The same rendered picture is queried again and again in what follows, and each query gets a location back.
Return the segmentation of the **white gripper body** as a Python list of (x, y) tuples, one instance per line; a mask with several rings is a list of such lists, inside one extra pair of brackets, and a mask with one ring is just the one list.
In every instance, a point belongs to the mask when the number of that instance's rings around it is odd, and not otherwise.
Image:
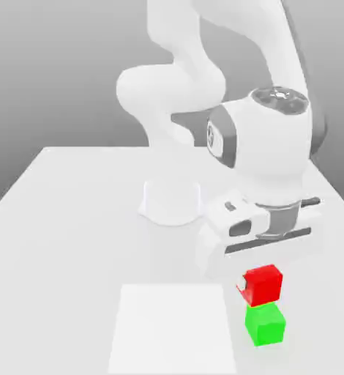
[(278, 240), (252, 236), (224, 240), (205, 224), (198, 232), (195, 261), (207, 278), (237, 278), (246, 270), (269, 264), (282, 268), (321, 249), (321, 215), (304, 216), (293, 231)]

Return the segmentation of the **small green cube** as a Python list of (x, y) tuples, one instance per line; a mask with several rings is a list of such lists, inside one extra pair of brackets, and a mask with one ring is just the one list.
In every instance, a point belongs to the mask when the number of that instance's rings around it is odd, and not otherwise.
[(247, 306), (245, 327), (254, 346), (278, 344), (283, 341), (286, 320), (275, 302)]

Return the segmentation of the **small red cube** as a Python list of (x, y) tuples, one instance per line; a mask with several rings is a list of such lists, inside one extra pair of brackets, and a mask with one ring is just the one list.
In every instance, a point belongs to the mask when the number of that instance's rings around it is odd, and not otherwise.
[(247, 270), (243, 276), (247, 287), (245, 290), (237, 290), (250, 307), (279, 300), (283, 274), (274, 264)]

